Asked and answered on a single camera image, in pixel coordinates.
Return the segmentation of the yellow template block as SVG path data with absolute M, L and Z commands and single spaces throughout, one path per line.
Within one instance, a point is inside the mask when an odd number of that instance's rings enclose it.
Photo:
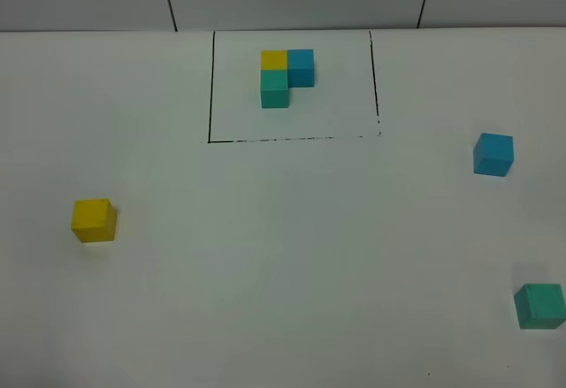
M 262 71 L 286 71 L 287 69 L 288 58 L 285 49 L 261 51 Z

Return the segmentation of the blue template block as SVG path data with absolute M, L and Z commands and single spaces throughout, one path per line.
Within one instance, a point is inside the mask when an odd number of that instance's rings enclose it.
M 287 75 L 290 87 L 314 87 L 314 50 L 289 49 L 287 51 Z

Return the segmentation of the green template block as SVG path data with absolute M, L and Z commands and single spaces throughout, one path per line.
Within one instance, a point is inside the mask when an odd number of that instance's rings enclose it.
M 263 109 L 288 108 L 290 94 L 287 70 L 262 70 L 260 96 Z

